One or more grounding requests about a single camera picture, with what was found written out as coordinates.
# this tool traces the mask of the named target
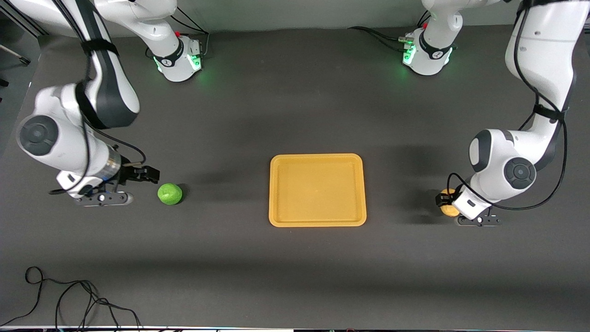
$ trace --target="lime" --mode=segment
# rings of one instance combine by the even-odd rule
[[[174,183],[164,183],[158,189],[158,198],[166,205],[174,205],[182,199],[182,189]]]

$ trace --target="plastic tray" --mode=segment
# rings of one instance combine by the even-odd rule
[[[278,155],[270,162],[268,218],[276,227],[360,226],[363,162],[356,154]]]

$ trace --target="black strap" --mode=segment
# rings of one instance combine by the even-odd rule
[[[418,37],[418,42],[420,43],[420,46],[422,47],[422,49],[428,53],[428,56],[430,57],[430,59],[432,60],[438,60],[440,58],[443,57],[443,55],[445,55],[453,46],[452,44],[445,47],[445,48],[436,48],[434,46],[430,46],[426,40],[424,39],[424,31],[422,31],[420,33],[420,37]]]
[[[535,106],[533,107],[534,113],[537,113],[538,115],[544,116],[544,117],[549,118],[551,120],[557,120],[559,122],[562,122],[565,120],[565,113],[567,111],[568,111],[567,109],[565,109],[562,112],[557,111],[557,110],[548,109],[548,108],[545,108],[541,104],[535,104]]]
[[[158,62],[160,62],[164,67],[172,67],[176,63],[176,61],[183,55],[184,53],[184,43],[182,40],[178,40],[178,47],[174,53],[170,54],[166,57],[159,57],[154,55],[153,57],[156,58]]]
[[[104,39],[92,39],[88,41],[83,41],[80,43],[82,45],[82,49],[84,53],[90,55],[92,51],[111,51],[117,56],[119,56],[119,51],[117,51],[117,47],[113,45],[113,43],[106,41]]]
[[[86,81],[82,80],[76,83],[76,102],[78,103],[80,111],[82,111],[82,114],[93,127],[97,129],[108,129],[109,127],[104,125],[104,123],[99,119],[98,114],[96,114],[94,111],[94,107],[92,107],[92,104],[88,100],[85,91]]]

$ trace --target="black mat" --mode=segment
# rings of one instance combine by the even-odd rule
[[[459,227],[432,209],[449,172],[472,173],[467,149],[477,132],[516,129],[532,110],[532,93],[504,65],[510,31],[464,28],[435,77],[411,73],[400,54],[359,31],[214,34],[203,72],[185,83],[167,82],[140,39],[115,40],[142,113],[110,133],[140,146],[163,183],[189,194],[165,206],[156,185],[131,184],[129,206],[78,207],[46,194],[57,171],[13,140],[0,162],[0,317],[32,306],[36,289],[23,273],[38,265],[54,278],[92,280],[146,325],[588,330],[583,44],[574,55],[568,172],[556,197],[536,210],[496,211],[504,224],[495,228]],[[83,69],[76,40],[44,40],[19,118],[40,88],[75,82]],[[367,222],[272,227],[271,158],[318,152],[363,158]],[[506,204],[544,198],[559,166]],[[52,324],[62,290],[46,287],[37,312],[15,324]],[[67,324],[78,324],[86,300],[81,291],[65,297]],[[111,325],[107,311],[93,324]]]

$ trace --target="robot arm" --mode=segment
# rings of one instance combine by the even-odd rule
[[[158,70],[172,82],[188,80],[201,69],[201,45],[176,36],[164,21],[176,11],[176,0],[94,0],[100,15],[137,34],[153,53]]]
[[[43,8],[52,8],[49,1],[37,3],[42,3]],[[26,14],[35,16],[35,11],[28,12],[27,0],[13,0],[13,3]],[[67,14],[75,22],[74,31],[83,41],[96,77],[42,89],[35,99],[33,114],[17,127],[19,146],[32,158],[61,170],[57,181],[63,191],[78,201],[83,201],[83,197],[91,198],[97,187],[115,176],[119,184],[126,180],[157,183],[159,171],[128,165],[125,157],[94,137],[94,132],[87,127],[129,126],[139,113],[139,101],[94,6],[88,0],[61,0],[61,5],[59,13],[62,15],[63,11],[62,18]],[[132,199],[128,194],[119,197],[123,198],[117,200],[117,204],[128,204]]]
[[[465,8],[482,7],[500,0],[422,0],[430,12],[428,28],[419,27],[407,33],[412,38],[409,54],[404,55],[403,64],[420,75],[434,75],[448,62],[452,44],[463,27],[463,17],[459,13]]]
[[[530,129],[486,129],[472,140],[469,157],[476,173],[467,182],[478,195],[463,187],[453,200],[466,218],[475,219],[491,206],[489,202],[525,192],[537,171],[553,160],[575,82],[573,47],[589,9],[590,1],[584,0],[529,5],[520,11],[506,50],[506,65],[540,96],[539,103]]]

